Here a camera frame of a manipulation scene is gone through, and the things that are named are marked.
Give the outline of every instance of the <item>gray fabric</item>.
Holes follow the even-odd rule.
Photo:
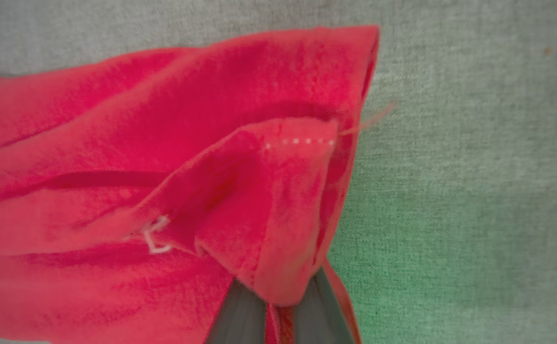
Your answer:
[[[318,286],[313,280],[295,308],[294,337],[298,343],[340,344],[333,333]]]
[[[234,281],[205,344],[262,344],[265,302]]]
[[[557,0],[0,0],[0,73],[366,23],[364,116],[400,103],[330,252],[364,342],[557,344]]]

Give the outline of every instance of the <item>folded fabric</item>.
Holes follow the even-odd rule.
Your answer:
[[[234,278],[326,271],[376,26],[248,35],[0,78],[0,337],[201,344]]]

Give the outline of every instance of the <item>gray-green background fabric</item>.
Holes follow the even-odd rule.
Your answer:
[[[557,0],[0,0],[0,73],[369,23],[363,116],[399,107],[330,250],[364,342],[557,344]]]

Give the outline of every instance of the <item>white stitching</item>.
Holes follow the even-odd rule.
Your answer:
[[[172,246],[170,245],[166,245],[163,247],[155,246],[153,239],[151,238],[151,233],[155,231],[161,231],[169,223],[170,219],[165,215],[161,215],[153,222],[148,222],[144,225],[144,227],[142,227],[142,234],[144,235],[144,239],[147,241],[150,254],[156,255],[159,253],[165,253],[172,249]]]
[[[287,145],[289,143],[291,144],[299,144],[300,142],[305,142],[306,144],[311,144],[313,143],[313,139],[308,138],[308,139],[303,139],[301,140],[300,138],[295,138],[291,141],[289,141],[288,139],[283,139],[283,144]],[[317,139],[316,140],[317,143],[326,143],[324,139]],[[330,146],[333,146],[334,144],[336,144],[336,142],[334,140],[329,140],[327,141],[327,144],[329,144]],[[266,150],[269,150],[270,148],[272,148],[272,145],[270,143],[266,143],[265,147]]]

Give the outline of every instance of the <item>loose thread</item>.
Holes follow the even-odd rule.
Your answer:
[[[161,231],[169,223],[170,219],[165,215],[161,215],[153,223],[147,223],[146,225],[144,225],[142,234],[144,235],[144,239],[147,241],[150,254],[156,255],[159,253],[165,253],[172,249],[172,246],[170,245],[166,245],[163,247],[155,246],[153,239],[151,238],[151,233],[155,231]]]
[[[351,134],[354,134],[354,133],[359,133],[360,131],[363,131],[363,130],[367,129],[368,127],[373,126],[374,124],[376,124],[379,120],[381,120],[381,118],[383,118],[388,113],[393,111],[393,109],[395,109],[396,106],[397,106],[396,102],[390,102],[387,105],[387,107],[385,107],[383,109],[383,111],[381,111],[378,115],[372,117],[369,120],[366,120],[362,124],[359,124],[359,126],[340,131],[340,133],[338,133],[338,135],[339,136],[346,136],[346,135],[351,135]]]

